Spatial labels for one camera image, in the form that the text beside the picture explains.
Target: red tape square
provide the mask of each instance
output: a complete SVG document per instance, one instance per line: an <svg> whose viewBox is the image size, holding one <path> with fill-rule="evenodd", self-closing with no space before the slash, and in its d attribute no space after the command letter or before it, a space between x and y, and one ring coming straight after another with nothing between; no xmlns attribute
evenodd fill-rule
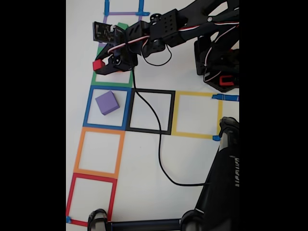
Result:
<svg viewBox="0 0 308 231"><path fill-rule="evenodd" d="M115 189L116 189L117 180L113 179L113 178L91 176L91 175L85 175L85 174L80 174L80 173L74 173L73 174L71 188L69 190L69 195L68 195L68 200L67 200L67 206L66 206L65 215L69 216L69 210L71 208L71 203L72 203L72 198L73 198L76 178L83 178L83 179L89 179L89 180L98 180L98 181L104 181L104 182L112 183L112 190L111 190L111 196L110 196L110 202L109 202L109 208L108 208L108 214L107 214L108 221L111 221L112 210L113 210L114 202L115 202L115 194L116 194L116 190ZM87 222L80 221L80 220L73 220L73 219L71 220L71 224L81 225L81 226L85 226L85 227L88 226Z"/></svg>

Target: white cable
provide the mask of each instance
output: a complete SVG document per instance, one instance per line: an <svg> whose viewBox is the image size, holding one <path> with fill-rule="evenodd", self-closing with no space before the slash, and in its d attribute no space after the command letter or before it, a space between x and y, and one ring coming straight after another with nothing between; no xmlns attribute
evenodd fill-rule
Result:
<svg viewBox="0 0 308 231"><path fill-rule="evenodd" d="M206 54L205 61L204 61L204 66L206 66L207 56L208 56L208 54L210 53L211 50L212 50L212 47L210 47L210 49L208 49L208 52Z"/></svg>
<svg viewBox="0 0 308 231"><path fill-rule="evenodd" d="M218 26L220 26L220 25L237 25L237 24L239 24L239 22L234 22L234 23L214 23L215 25L218 25Z"/></svg>
<svg viewBox="0 0 308 231"><path fill-rule="evenodd" d="M218 39L219 39L221 36L227 34L229 31L231 31L232 29L234 29L234 28L236 28L236 27L237 27L237 26L234 26L234 27L232 27L231 29L227 30L227 31L226 31L225 33L223 33L222 35L220 35L220 36L214 41L214 43L216 43L216 42L218 41ZM207 65L207 57L208 57L208 54L210 53L211 50L212 50L212 47L208 50L208 52L207 52L207 54L206 54L206 56L205 56L204 66Z"/></svg>
<svg viewBox="0 0 308 231"><path fill-rule="evenodd" d="M215 76L213 76L213 77L211 77L211 78L205 80L205 83L208 82L208 81L210 81L210 80L212 80L213 78L215 78L216 76L218 76L220 73L221 73L221 71L219 71Z"/></svg>
<svg viewBox="0 0 308 231"><path fill-rule="evenodd" d="M223 33L222 35L220 35L220 36L214 41L214 43L216 43L216 42L218 41L218 39L220 39L221 36L227 34L229 31L233 30L233 29L236 28L236 27L237 27L237 26L234 26L234 27L230 28L229 30L227 30L227 31L226 31L225 33ZM212 47L208 50L208 52L207 52L207 54L206 54L206 56L205 56L205 63L204 63L204 66L206 66L207 57L208 57L208 54L210 53L211 50L212 50ZM220 73L221 73L221 71L219 71L215 76L209 78L208 80L205 80L205 76L204 76L203 81L204 81L204 82L208 82L208 81L212 80L213 78L215 78L216 76L218 76Z"/></svg>
<svg viewBox="0 0 308 231"><path fill-rule="evenodd" d="M144 43L143 43L143 45L142 45L142 47L141 47L141 57L143 58L143 60L145 61L145 58L144 58L144 56L143 56L143 54L142 54L142 50L143 50L143 47L146 45L146 43L149 41L149 39L147 39Z"/></svg>
<svg viewBox="0 0 308 231"><path fill-rule="evenodd" d="M198 28L199 26L192 26L192 27L187 27L187 28L180 28L179 31L188 31L188 30L193 30Z"/></svg>
<svg viewBox="0 0 308 231"><path fill-rule="evenodd" d="M131 41L129 41L128 43L131 44L131 43L138 42L138 41L140 41L140 40L143 40L143 39L149 38L149 37L150 37L149 35L143 36L143 37L140 37L140 38L131 40ZM107 53L109 53L109 52L111 52L111 51L113 51L113 50L115 50L115 49L124 47L124 46L125 46L125 43L122 43L122 44L120 44L120 45L117 45L117 46L115 46L115 47L112 47L112 48L110 48L110 49L107 51Z"/></svg>
<svg viewBox="0 0 308 231"><path fill-rule="evenodd" d="M225 33L223 33L222 35L220 35L216 40L215 43L218 41L218 39L220 39L221 36L227 34L229 31L233 30L234 28L236 28L237 26L232 27L231 29L227 30Z"/></svg>

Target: black metal bar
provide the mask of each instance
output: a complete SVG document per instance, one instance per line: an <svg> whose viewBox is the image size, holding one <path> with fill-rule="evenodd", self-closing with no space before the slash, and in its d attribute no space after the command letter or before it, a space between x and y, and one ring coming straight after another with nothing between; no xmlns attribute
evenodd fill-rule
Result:
<svg viewBox="0 0 308 231"><path fill-rule="evenodd" d="M112 231L179 231L180 219L112 222Z"/></svg>

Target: blue tape square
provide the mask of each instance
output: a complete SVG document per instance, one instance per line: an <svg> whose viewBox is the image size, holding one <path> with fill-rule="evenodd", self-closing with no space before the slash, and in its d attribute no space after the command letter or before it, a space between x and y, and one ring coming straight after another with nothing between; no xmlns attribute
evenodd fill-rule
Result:
<svg viewBox="0 0 308 231"><path fill-rule="evenodd" d="M122 126L110 126L110 125L101 125L101 124L89 124L89 123L87 122L87 121L88 121L88 117L89 117L89 111L90 111L90 106L91 106L92 95L93 95L94 89L103 89L103 90L123 90L123 91L127 91L126 102L125 102L125 109L124 109L124 115L123 115L123 121L122 121ZM89 92L89 97L88 97L87 108L86 108L86 113L85 113L85 117L84 117L84 120L83 120L83 126L84 126L84 127L90 127L90 128L105 128L105 129L125 130L126 122L127 122L127 117L128 117L128 108L129 108L130 94L131 94L131 88L114 87L114 86L96 86L96 85L91 85L91 87L90 87L90 92Z"/></svg>

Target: blue tape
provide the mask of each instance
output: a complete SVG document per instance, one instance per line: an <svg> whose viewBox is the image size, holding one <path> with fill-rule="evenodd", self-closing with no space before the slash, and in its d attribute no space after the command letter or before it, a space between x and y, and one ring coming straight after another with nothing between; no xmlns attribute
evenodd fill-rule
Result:
<svg viewBox="0 0 308 231"><path fill-rule="evenodd" d="M139 0L138 12L143 12L143 8L144 8L144 0Z"/></svg>
<svg viewBox="0 0 308 231"><path fill-rule="evenodd" d="M240 96L239 95L224 95L224 94L217 94L213 95L212 99L217 99L217 100L227 100L227 101L240 101Z"/></svg>
<svg viewBox="0 0 308 231"><path fill-rule="evenodd" d="M69 216L66 216L66 222L67 223L72 223L71 218Z"/></svg>
<svg viewBox="0 0 308 231"><path fill-rule="evenodd" d="M144 8L144 0L139 0L139 8L138 8L138 12L136 12L137 16L149 16L150 12L143 12L143 8Z"/></svg>
<svg viewBox="0 0 308 231"><path fill-rule="evenodd" d="M213 140L214 141L220 141L220 137L219 136L213 136Z"/></svg>
<svg viewBox="0 0 308 231"><path fill-rule="evenodd" d="M136 12L137 16L149 16L150 12Z"/></svg>
<svg viewBox="0 0 308 231"><path fill-rule="evenodd" d="M109 0L105 0L105 11L104 15L108 16L109 15Z"/></svg>

